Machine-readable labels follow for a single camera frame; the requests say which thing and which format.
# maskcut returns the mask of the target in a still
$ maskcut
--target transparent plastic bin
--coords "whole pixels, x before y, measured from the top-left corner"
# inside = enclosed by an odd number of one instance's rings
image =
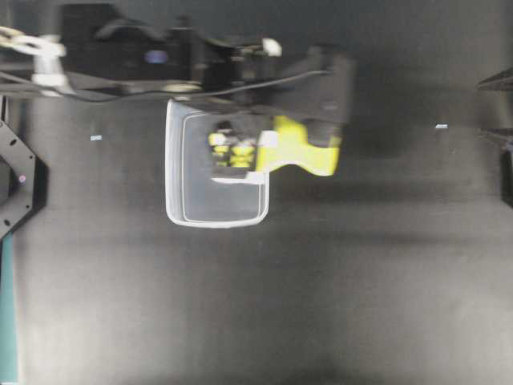
[[[210,115],[175,101],[166,119],[166,210],[178,225],[227,229],[260,223],[269,210],[269,175],[263,184],[224,184],[212,180],[207,144],[214,124]]]

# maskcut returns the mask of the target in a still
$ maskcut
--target black tabletop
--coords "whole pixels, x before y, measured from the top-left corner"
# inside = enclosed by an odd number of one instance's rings
[[[59,3],[11,2],[11,21],[56,32]],[[341,45],[353,123],[334,177],[271,175],[260,225],[188,229],[165,213],[165,101],[22,103],[49,169],[14,234],[23,383],[513,380],[513,210],[476,135],[510,127],[511,102],[475,91],[511,66],[511,2],[114,3],[159,28],[187,14],[289,51]]]

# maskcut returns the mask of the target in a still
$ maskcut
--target white cable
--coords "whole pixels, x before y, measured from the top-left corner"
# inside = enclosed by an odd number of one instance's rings
[[[0,26],[0,47],[10,48],[12,45],[12,38],[15,36],[22,36],[23,32],[9,28],[7,26]]]
[[[10,41],[11,49],[25,55],[51,56],[55,58],[66,56],[66,48],[62,44],[49,42],[44,38],[23,34],[14,36]]]

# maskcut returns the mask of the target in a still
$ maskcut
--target gray surface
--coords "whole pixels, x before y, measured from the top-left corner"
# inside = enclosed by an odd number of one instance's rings
[[[17,3],[18,25],[52,31],[47,3]],[[513,63],[511,2],[123,8],[338,42],[360,63],[355,119],[334,178],[282,169],[261,225],[214,231],[166,218],[165,103],[28,106],[50,186],[14,237],[23,383],[511,383],[513,210],[475,137],[511,103],[473,90]]]

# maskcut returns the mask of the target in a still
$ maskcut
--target yellow object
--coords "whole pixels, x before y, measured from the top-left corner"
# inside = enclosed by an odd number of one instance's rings
[[[260,147],[256,171],[271,172],[287,164],[295,164],[318,176],[331,176],[337,168],[339,147],[321,148],[308,142],[306,126],[286,116],[274,118],[278,133],[277,147]],[[332,138],[333,144],[341,139]]]
[[[228,152],[228,146],[215,146],[214,152]]]
[[[217,132],[213,132],[208,136],[208,144],[211,146],[222,145],[225,140],[226,136]]]
[[[236,146],[232,148],[233,155],[230,156],[232,167],[249,168],[253,162],[255,148],[250,146]]]

